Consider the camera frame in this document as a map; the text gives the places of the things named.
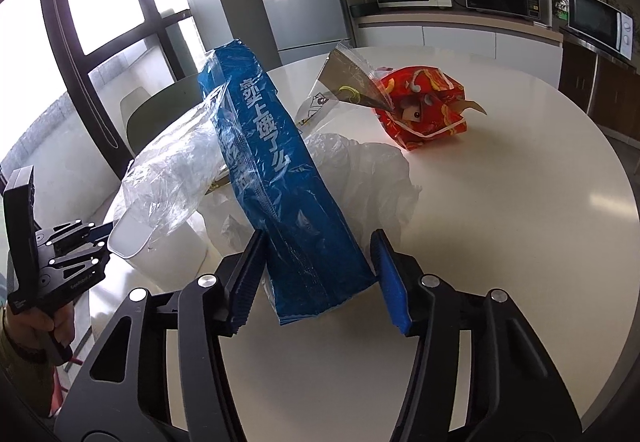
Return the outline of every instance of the green chair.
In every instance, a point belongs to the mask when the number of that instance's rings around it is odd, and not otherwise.
[[[202,102],[198,75],[187,76],[150,97],[127,121],[127,139],[135,155],[171,123]]]

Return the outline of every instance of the human hand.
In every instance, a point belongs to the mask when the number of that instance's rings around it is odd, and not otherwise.
[[[56,340],[68,346],[76,338],[75,310],[73,303],[68,303],[53,314],[53,319],[42,310],[31,308],[15,315],[7,306],[4,314],[4,326],[7,335],[17,345],[30,350],[40,350],[40,342],[36,330],[53,331]]]

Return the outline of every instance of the white cabinet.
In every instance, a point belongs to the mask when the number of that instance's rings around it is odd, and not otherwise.
[[[358,32],[358,46],[424,46],[422,27],[365,27]]]
[[[541,78],[558,89],[562,68],[561,46],[507,34],[496,34],[495,59],[514,70]]]
[[[470,28],[423,27],[425,46],[495,59],[495,33]]]

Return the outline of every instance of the person's sleeve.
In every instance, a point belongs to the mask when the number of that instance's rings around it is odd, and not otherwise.
[[[18,394],[40,417],[51,410],[54,367],[40,354],[19,354],[19,348],[4,332],[4,307],[0,307],[0,364],[11,378]]]

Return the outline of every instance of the table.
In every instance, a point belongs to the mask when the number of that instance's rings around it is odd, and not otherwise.
[[[638,211],[613,149],[559,91],[492,59],[422,46],[360,52],[374,67],[437,66],[487,111],[465,112],[466,133],[405,152],[423,190],[395,247],[458,290],[506,289],[584,414],[625,345],[640,288]],[[325,57],[270,72],[290,113]],[[393,143],[367,108],[322,131]],[[112,277],[92,291],[109,295],[100,298],[107,315],[139,284],[105,291]],[[259,291],[246,326],[221,344],[249,440],[373,442],[391,435],[416,340],[392,326],[374,286],[285,327]],[[464,422],[469,346],[463,332],[452,427]]]

